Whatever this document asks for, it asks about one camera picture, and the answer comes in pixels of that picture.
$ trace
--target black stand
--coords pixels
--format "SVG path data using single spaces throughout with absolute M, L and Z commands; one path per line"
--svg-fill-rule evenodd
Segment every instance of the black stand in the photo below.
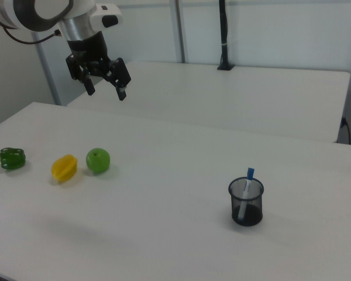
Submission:
M 225 0 L 219 0 L 220 24 L 221 24 L 221 63 L 218 70 L 230 70 L 234 65 L 229 64 L 228 60 L 228 18 L 225 11 Z

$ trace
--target blue pen cap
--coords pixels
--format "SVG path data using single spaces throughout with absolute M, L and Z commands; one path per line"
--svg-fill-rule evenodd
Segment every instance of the blue pen cap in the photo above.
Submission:
M 248 180 L 252 180 L 253 179 L 253 173 L 255 172 L 255 169 L 253 168 L 248 168 L 248 171 L 247 171 L 247 179 Z

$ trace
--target white wall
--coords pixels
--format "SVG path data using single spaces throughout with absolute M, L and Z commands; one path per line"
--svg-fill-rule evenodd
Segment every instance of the white wall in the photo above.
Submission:
M 29 32 L 12 33 L 32 41 Z M 36 49 L 14 42 L 0 28 L 0 123 L 33 101 L 54 103 Z
M 171 61 L 180 60 L 177 36 L 174 30 L 172 6 L 168 0 L 100 0 L 98 3 L 115 3 L 123 15 L 123 24 L 103 32 L 108 55 L 111 59 L 122 57 L 124 61 Z M 49 34 L 44 32 L 40 37 Z M 84 86 L 70 77 L 65 59 L 70 49 L 62 38 L 42 44 L 50 75 L 54 81 L 62 105 L 85 92 Z
M 230 1 L 229 59 L 241 66 L 343 70 L 351 73 L 351 1 Z M 218 1 L 183 1 L 187 62 L 219 64 Z M 237 5 L 242 2 L 257 5 Z M 351 127 L 351 81 L 346 116 Z M 339 140 L 346 142 L 342 130 Z

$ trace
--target green bell pepper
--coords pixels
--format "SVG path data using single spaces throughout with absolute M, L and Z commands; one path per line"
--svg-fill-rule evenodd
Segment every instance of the green bell pepper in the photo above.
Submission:
M 18 169 L 25 165 L 26 156 L 23 149 L 3 148 L 0 150 L 0 162 L 6 170 Z

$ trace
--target white marker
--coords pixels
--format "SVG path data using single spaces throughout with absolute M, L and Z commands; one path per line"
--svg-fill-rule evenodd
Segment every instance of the white marker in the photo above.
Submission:
M 247 171 L 247 180 L 246 180 L 246 187 L 243 192 L 243 197 L 242 199 L 247 199 L 249 195 L 249 189 L 250 189 L 250 184 L 253 179 L 253 173 L 255 172 L 255 169 L 248 168 Z M 239 208 L 239 213 L 238 213 L 238 219 L 243 221 L 245 218 L 245 212 L 246 212 L 246 207 L 247 207 L 247 201 L 242 201 L 240 204 Z

